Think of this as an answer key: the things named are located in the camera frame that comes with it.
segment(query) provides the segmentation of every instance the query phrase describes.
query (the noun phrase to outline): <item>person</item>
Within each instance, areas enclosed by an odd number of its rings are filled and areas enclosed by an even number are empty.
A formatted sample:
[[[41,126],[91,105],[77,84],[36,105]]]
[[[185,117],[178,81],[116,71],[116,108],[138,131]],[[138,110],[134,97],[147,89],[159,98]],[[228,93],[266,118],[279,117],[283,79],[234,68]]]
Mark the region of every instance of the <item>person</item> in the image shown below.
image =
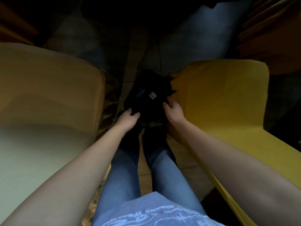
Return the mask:
[[[168,102],[163,107],[169,122],[256,224],[300,224],[298,187],[254,157],[203,132],[185,119],[176,101],[169,97]],[[166,142],[166,126],[145,128],[143,151],[154,192],[141,197],[139,116],[131,115],[131,109],[125,111],[102,138],[44,182],[2,225],[80,225],[110,163],[93,226],[221,225],[206,215],[178,169]]]

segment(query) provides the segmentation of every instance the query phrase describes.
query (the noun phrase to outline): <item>t-shirt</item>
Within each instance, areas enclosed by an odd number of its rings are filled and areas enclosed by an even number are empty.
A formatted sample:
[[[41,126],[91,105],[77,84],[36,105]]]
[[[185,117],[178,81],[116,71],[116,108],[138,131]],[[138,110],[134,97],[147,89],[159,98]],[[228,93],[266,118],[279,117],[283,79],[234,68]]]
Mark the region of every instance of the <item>t-shirt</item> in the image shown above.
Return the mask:
[[[180,206],[157,192],[132,201],[99,216],[93,226],[112,225],[198,225],[223,226],[208,216]]]

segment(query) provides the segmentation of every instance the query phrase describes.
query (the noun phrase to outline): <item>left hand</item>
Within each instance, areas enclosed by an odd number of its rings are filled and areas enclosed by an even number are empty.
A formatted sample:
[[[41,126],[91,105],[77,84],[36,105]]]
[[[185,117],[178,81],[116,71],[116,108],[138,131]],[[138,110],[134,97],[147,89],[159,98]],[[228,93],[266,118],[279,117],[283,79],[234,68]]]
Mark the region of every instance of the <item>left hand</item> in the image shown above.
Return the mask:
[[[135,113],[131,116],[132,109],[129,108],[126,110],[116,122],[115,126],[119,126],[124,129],[125,132],[130,131],[136,124],[138,118],[140,117],[140,113]]]

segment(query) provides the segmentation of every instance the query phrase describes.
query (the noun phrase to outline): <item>forearm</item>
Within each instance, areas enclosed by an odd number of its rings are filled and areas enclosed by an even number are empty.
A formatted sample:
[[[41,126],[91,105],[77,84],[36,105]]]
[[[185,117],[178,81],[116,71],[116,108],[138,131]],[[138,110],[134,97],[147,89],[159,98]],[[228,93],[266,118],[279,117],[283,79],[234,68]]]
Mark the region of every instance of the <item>forearm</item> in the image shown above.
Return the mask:
[[[300,222],[300,190],[282,175],[186,120],[175,127],[255,223],[296,225]]]
[[[35,190],[2,225],[79,225],[125,135],[114,126]]]

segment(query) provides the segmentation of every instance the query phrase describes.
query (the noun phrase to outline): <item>leg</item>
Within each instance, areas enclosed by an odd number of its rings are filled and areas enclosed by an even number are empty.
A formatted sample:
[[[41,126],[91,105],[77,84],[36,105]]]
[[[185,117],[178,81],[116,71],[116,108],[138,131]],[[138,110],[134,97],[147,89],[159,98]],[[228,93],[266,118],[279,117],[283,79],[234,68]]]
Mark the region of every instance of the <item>leg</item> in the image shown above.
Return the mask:
[[[119,207],[126,201],[141,197],[138,160],[139,133],[142,127],[137,124],[121,140],[112,159],[111,170],[101,192],[93,222],[103,213]]]
[[[145,128],[143,151],[151,171],[153,191],[183,207],[206,215],[201,203],[179,170],[166,142],[166,126]]]

